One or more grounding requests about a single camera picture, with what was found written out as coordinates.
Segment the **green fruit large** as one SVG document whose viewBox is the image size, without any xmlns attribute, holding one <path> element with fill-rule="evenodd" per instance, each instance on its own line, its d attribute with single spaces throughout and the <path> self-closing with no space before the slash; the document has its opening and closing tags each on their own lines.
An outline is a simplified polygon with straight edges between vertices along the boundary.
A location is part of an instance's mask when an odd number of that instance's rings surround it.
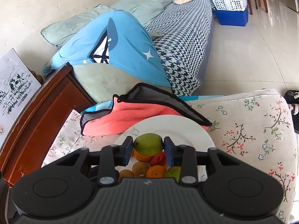
<svg viewBox="0 0 299 224">
<path fill-rule="evenodd" d="M 162 138 L 154 133 L 138 136 L 133 142 L 134 150 L 143 156 L 155 156 L 163 151 Z"/>
</svg>

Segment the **green apple fruit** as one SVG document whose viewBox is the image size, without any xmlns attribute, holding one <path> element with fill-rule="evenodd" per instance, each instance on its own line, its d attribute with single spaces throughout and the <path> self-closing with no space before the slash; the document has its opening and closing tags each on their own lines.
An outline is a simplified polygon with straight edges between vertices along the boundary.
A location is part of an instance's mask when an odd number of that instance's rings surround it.
<svg viewBox="0 0 299 224">
<path fill-rule="evenodd" d="M 173 166 L 167 169 L 164 177 L 165 178 L 174 178 L 176 182 L 179 182 L 181 167 L 179 166 Z"/>
</svg>

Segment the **brown kiwi fruit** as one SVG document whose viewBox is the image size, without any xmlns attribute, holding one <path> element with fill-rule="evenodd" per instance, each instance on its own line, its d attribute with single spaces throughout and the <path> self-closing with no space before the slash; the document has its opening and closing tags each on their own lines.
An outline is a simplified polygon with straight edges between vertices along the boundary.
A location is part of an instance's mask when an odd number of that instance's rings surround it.
<svg viewBox="0 0 299 224">
<path fill-rule="evenodd" d="M 131 170 L 123 169 L 119 172 L 118 182 L 120 183 L 123 178 L 134 178 L 135 175 Z"/>
</svg>

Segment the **red tomato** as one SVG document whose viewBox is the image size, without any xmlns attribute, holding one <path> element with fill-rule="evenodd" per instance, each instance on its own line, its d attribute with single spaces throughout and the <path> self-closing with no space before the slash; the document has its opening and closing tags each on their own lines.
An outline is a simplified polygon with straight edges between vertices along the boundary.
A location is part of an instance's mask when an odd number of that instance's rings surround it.
<svg viewBox="0 0 299 224">
<path fill-rule="evenodd" d="M 159 154 L 151 157 L 151 160 L 149 162 L 150 166 L 164 166 L 166 163 L 166 155 L 164 151 L 160 152 Z"/>
</svg>

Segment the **white ceramic plate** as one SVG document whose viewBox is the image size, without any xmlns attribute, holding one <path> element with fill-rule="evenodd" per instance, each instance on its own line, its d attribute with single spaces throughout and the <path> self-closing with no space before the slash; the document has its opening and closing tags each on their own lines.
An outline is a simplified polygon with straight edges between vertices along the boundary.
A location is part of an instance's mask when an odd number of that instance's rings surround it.
<svg viewBox="0 0 299 224">
<path fill-rule="evenodd" d="M 127 129 L 115 142 L 121 145 L 127 136 L 136 139 L 146 133 L 155 133 L 165 138 L 170 137 L 175 145 L 188 145 L 196 151 L 206 152 L 215 144 L 202 126 L 191 119 L 177 115 L 161 115 L 145 119 Z"/>
</svg>

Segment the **small brown kiwi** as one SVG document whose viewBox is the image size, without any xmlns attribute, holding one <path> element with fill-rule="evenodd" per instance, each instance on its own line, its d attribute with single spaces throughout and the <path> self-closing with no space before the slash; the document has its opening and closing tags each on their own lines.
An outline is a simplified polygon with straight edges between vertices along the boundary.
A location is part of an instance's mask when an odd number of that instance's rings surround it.
<svg viewBox="0 0 299 224">
<path fill-rule="evenodd" d="M 145 178 L 148 169 L 149 169 L 148 165 L 144 162 L 136 162 L 132 166 L 132 172 L 137 178 Z"/>
</svg>

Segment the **orange tangerine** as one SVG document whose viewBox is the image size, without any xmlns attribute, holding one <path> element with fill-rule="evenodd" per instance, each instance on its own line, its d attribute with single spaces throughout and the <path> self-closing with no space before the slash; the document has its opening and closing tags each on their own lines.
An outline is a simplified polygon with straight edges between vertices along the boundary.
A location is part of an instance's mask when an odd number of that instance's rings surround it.
<svg viewBox="0 0 299 224">
<path fill-rule="evenodd" d="M 149 163 L 153 159 L 153 156 L 144 156 L 139 154 L 137 151 L 134 151 L 134 157 L 137 161 L 144 163 Z"/>
<path fill-rule="evenodd" d="M 150 167 L 146 172 L 146 178 L 163 178 L 167 169 L 164 166 L 155 165 Z"/>
</svg>

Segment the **pink grey towel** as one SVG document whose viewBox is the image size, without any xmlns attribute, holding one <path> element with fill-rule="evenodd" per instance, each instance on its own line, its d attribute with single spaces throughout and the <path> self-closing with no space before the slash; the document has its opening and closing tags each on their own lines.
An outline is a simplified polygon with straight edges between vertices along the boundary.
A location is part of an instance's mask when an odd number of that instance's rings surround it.
<svg viewBox="0 0 299 224">
<path fill-rule="evenodd" d="M 108 136 L 125 132 L 145 119 L 176 115 L 191 119 L 204 129 L 212 123 L 189 106 L 181 97 L 146 83 L 136 84 L 124 95 L 87 108 L 81 113 L 81 134 Z"/>
</svg>

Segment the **pale green cushion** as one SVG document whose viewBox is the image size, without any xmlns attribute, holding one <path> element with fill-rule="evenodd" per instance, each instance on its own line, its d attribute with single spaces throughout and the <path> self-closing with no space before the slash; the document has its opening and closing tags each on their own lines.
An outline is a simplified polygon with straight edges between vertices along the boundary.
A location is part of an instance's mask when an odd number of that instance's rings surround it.
<svg viewBox="0 0 299 224">
<path fill-rule="evenodd" d="M 168 77 L 164 72 L 149 74 L 140 68 L 126 69 L 104 63 L 87 63 L 73 66 L 75 79 L 96 102 L 112 99 L 113 95 L 128 93 L 138 83 L 146 83 L 172 92 Z"/>
</svg>

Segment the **brown wooden cabinet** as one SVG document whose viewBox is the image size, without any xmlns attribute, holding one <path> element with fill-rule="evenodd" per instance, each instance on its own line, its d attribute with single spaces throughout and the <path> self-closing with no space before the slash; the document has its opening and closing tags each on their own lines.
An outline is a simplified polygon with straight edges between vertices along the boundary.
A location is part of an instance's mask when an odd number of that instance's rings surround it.
<svg viewBox="0 0 299 224">
<path fill-rule="evenodd" d="M 10 187 L 42 165 L 72 110 L 95 104 L 65 64 L 48 76 L 18 117 L 1 149 L 1 174 Z"/>
</svg>

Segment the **floral tablecloth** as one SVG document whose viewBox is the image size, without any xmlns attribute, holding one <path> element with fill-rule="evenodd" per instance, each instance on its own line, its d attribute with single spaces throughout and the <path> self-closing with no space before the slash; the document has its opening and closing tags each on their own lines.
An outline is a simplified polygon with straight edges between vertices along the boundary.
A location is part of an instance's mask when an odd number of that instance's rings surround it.
<svg viewBox="0 0 299 224">
<path fill-rule="evenodd" d="M 274 89 L 228 96 L 188 97 L 186 103 L 206 117 L 206 129 L 215 147 L 267 173 L 279 181 L 283 200 L 277 217 L 288 223 L 298 173 L 298 144 L 289 107 Z M 79 148 L 99 151 L 115 144 L 123 134 L 84 136 L 81 115 L 71 111 L 43 164 L 47 165 Z"/>
</svg>

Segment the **blue cartoon pillow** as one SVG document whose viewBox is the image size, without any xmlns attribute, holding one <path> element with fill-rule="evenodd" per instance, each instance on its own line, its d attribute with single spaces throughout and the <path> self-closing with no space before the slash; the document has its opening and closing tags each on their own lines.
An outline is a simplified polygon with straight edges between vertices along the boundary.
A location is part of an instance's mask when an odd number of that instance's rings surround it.
<svg viewBox="0 0 299 224">
<path fill-rule="evenodd" d="M 107 64 L 147 83 L 171 86 L 149 33 L 123 10 L 104 13 L 79 30 L 44 65 L 43 75 L 66 63 Z"/>
</svg>

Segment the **white milk carton box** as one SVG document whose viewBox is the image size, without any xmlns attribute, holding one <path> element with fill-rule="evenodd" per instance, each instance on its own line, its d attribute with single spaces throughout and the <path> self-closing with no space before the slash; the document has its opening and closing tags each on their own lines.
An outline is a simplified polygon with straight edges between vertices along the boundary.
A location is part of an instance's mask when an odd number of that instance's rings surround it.
<svg viewBox="0 0 299 224">
<path fill-rule="evenodd" d="M 1 57 L 0 70 L 1 145 L 41 84 L 24 65 L 14 49 Z"/>
</svg>

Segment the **black slippers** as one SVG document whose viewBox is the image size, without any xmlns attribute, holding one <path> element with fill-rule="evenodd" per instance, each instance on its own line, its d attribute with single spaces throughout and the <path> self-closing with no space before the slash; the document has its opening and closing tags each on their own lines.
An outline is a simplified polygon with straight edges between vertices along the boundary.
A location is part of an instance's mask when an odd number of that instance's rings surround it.
<svg viewBox="0 0 299 224">
<path fill-rule="evenodd" d="M 288 107 L 292 115 L 298 114 L 299 108 L 299 95 L 296 90 L 289 90 L 284 94 L 284 99 L 286 100 Z"/>
</svg>

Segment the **houndstooth sofa cover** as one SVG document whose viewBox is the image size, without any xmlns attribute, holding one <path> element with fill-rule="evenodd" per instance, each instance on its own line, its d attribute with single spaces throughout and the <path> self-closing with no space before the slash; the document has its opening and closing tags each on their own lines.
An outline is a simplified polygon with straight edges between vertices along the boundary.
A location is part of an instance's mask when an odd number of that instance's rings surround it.
<svg viewBox="0 0 299 224">
<path fill-rule="evenodd" d="M 177 96 L 198 95 L 206 72 L 213 28 L 211 0 L 168 5 L 146 30 Z"/>
</svg>

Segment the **blue plastic storage box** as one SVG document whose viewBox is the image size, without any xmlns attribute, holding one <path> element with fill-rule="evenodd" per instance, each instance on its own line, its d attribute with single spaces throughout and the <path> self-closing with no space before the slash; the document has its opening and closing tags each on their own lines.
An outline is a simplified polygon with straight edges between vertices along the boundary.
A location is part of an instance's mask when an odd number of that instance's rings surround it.
<svg viewBox="0 0 299 224">
<path fill-rule="evenodd" d="M 244 11 L 215 10 L 220 25 L 245 27 L 249 21 L 248 9 Z"/>
</svg>

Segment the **white plastic basket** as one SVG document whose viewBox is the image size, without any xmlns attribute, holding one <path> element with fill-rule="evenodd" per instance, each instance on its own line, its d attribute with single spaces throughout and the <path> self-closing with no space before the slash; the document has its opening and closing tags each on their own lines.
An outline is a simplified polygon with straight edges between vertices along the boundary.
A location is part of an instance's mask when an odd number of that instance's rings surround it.
<svg viewBox="0 0 299 224">
<path fill-rule="evenodd" d="M 214 6 L 220 11 L 244 11 L 247 0 L 212 0 Z"/>
</svg>

